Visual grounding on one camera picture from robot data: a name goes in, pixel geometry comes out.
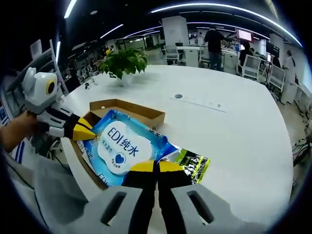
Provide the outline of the person's left hand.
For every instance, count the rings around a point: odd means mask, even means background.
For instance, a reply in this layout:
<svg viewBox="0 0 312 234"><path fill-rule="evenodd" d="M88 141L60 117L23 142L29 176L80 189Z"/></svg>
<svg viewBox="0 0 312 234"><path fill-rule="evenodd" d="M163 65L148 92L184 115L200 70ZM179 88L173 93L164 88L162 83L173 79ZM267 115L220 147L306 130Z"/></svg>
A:
<svg viewBox="0 0 312 234"><path fill-rule="evenodd" d="M49 125L45 122L38 121L37 115L30 111L25 111L17 117L17 121L19 129L26 137L46 133L49 130Z"/></svg>

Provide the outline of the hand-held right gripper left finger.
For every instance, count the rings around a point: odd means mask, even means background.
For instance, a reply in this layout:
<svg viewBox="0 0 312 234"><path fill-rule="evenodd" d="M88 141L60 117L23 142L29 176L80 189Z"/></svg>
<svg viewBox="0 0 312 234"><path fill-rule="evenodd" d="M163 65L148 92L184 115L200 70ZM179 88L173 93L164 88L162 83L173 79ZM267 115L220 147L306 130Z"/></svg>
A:
<svg viewBox="0 0 312 234"><path fill-rule="evenodd" d="M92 199L80 218L81 234L145 234L155 202L156 162L130 168L121 186Z"/></svg>

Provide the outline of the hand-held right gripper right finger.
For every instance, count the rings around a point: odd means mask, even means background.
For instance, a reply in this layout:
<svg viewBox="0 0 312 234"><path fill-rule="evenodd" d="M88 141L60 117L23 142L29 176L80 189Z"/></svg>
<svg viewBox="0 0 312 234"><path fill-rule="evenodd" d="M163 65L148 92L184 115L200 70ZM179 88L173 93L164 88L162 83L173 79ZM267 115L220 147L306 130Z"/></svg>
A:
<svg viewBox="0 0 312 234"><path fill-rule="evenodd" d="M191 179L176 163L161 161L157 174L159 206L169 234L263 234L266 226L246 222L230 204Z"/></svg>

